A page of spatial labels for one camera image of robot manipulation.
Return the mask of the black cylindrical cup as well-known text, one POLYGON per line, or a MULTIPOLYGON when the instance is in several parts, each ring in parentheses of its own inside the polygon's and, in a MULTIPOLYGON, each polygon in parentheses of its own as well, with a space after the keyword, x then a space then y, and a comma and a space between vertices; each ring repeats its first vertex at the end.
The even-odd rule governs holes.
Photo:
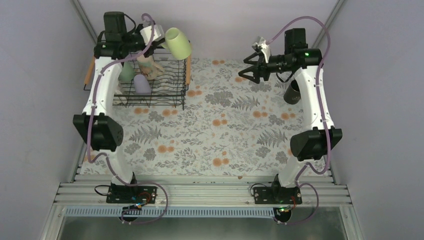
POLYGON ((290 82, 283 95, 283 99, 289 105, 296 105, 301 100, 301 93, 296 80, 290 82))

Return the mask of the beige floral mug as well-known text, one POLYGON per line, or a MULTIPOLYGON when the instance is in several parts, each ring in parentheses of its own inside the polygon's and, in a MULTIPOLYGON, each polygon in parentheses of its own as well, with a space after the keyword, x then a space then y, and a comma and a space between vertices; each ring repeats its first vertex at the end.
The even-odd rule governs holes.
POLYGON ((144 75, 149 81, 164 75, 166 72, 160 64, 155 62, 154 57, 152 55, 149 57, 141 55, 137 57, 136 60, 141 74, 144 75))

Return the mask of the light green mug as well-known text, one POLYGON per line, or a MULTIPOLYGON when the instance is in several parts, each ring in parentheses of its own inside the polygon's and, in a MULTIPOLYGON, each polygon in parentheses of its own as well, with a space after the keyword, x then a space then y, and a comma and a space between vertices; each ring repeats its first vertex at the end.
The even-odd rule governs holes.
POLYGON ((164 43, 161 46, 178 61, 187 59, 192 54, 191 43, 187 36, 176 27, 169 28, 165 32, 164 43))

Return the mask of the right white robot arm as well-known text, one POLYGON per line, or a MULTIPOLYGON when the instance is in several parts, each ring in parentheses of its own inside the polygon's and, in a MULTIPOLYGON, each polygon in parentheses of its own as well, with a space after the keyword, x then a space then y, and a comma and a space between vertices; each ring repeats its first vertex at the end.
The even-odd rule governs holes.
POLYGON ((302 103, 304 131, 291 137, 293 156, 275 176, 270 187, 271 198, 278 204, 300 194, 300 176, 306 168, 314 167, 314 161, 329 157, 343 136, 329 113, 323 85, 321 50, 309 48, 303 28, 285 31, 284 40, 284 54, 272 55, 269 43, 263 37, 258 37, 252 44, 254 53, 243 60, 250 66, 238 73, 240 77, 259 84, 261 80, 268 81, 272 73, 290 72, 294 79, 289 89, 299 95, 302 103))

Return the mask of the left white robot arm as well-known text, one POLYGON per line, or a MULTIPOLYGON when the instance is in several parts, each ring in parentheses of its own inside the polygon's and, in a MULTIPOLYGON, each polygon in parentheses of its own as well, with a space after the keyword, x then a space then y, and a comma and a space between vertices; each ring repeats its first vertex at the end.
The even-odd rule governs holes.
POLYGON ((121 150, 123 127, 111 117, 111 111, 124 63, 154 51, 160 27, 150 14, 143 13, 141 18, 148 25, 136 24, 128 30, 128 17, 121 11, 104 13, 104 30, 93 49, 94 74, 89 97, 72 123, 86 143, 87 161, 93 164, 104 158, 112 175, 110 187, 120 188, 119 196, 131 203, 139 197, 139 183, 121 150))

